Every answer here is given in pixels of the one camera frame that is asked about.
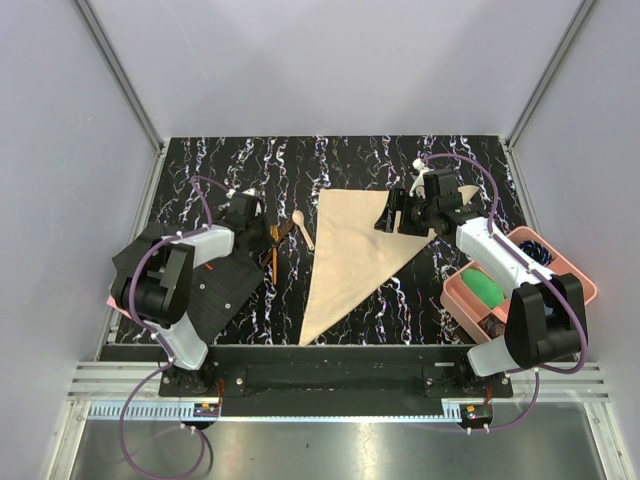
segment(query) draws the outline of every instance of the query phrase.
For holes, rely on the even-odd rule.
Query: floor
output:
[[[514,405],[499,405],[504,422]],[[73,480],[142,478],[122,461],[117,422],[89,421]],[[150,439],[167,423],[128,422],[126,442],[145,469],[164,477],[189,469],[200,451],[195,438],[172,432]],[[604,472],[580,405],[539,404],[513,430],[468,437],[416,424],[229,423],[206,430],[209,455],[193,478],[358,480],[426,478],[596,480]]]
[[[204,220],[188,182],[191,175],[213,177],[236,189],[255,187],[266,200],[271,224],[282,225],[294,209],[304,212],[315,236],[318,193],[323,188],[387,190],[409,186],[408,166],[433,153],[475,158],[496,178],[501,199],[496,223],[505,232],[524,225],[507,160],[495,136],[248,137],[174,138],[155,194],[150,221],[193,228]],[[488,209],[491,192],[479,171],[454,160],[434,166],[455,168],[460,184],[481,187]],[[205,188],[217,206],[224,195]],[[217,344],[297,344],[311,279],[313,254],[296,233],[279,250],[279,278],[269,274],[253,297],[214,340]],[[441,239],[431,242],[315,344],[436,344],[469,341],[442,308],[442,282],[468,259]],[[410,338],[401,338],[410,324]],[[121,321],[116,344],[151,343],[130,321]]]

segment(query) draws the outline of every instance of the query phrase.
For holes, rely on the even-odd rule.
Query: spoon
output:
[[[293,220],[293,223],[298,225],[298,228],[300,229],[300,231],[302,232],[302,236],[304,237],[304,241],[307,242],[307,247],[309,248],[309,250],[313,251],[316,247],[313,245],[313,240],[311,240],[311,236],[304,226],[304,213],[302,213],[300,210],[294,210],[293,214],[291,215],[291,220]]]

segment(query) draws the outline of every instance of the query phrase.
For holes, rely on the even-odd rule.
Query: white wall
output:
[[[152,149],[69,0],[0,2],[0,476],[41,478]]]
[[[542,233],[599,288],[588,325],[640,472],[640,3],[600,2],[516,153]]]
[[[506,135],[579,0],[93,0],[161,135]]]

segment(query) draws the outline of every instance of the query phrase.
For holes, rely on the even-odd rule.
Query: storage box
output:
[[[544,245],[553,256],[553,261],[547,268],[559,275],[573,273],[582,284],[585,305],[596,297],[598,290],[594,283],[555,248],[544,241],[536,232],[528,227],[518,227],[512,231],[508,237],[516,246],[525,240],[533,240]],[[485,343],[491,340],[491,338],[478,323],[489,316],[489,314],[495,315],[500,321],[506,323],[509,314],[509,299],[507,298],[493,310],[487,307],[462,281],[462,272],[467,268],[473,268],[485,274],[487,273],[477,262],[469,263],[444,282],[440,301],[442,302],[442,306],[447,309],[451,316],[456,319],[460,326],[465,329],[476,343]]]

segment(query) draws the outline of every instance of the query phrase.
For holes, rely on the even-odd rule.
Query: pink tray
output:
[[[574,267],[565,257],[560,255],[555,248],[545,242],[536,232],[528,227],[518,227],[508,236],[516,245],[519,245],[525,240],[533,240],[544,245],[553,256],[553,262],[551,262],[548,268],[559,275],[573,273],[582,284],[585,305],[596,297],[598,289],[594,283],[589,280],[584,273]],[[502,322],[507,323],[509,300],[505,300],[493,310],[487,307],[462,281],[461,274],[467,268],[474,268],[487,273],[477,262],[469,263],[444,282],[440,301],[442,302],[442,306],[447,309],[476,343],[485,343],[491,340],[491,338],[482,330],[478,323],[485,319],[490,313],[493,313]]]

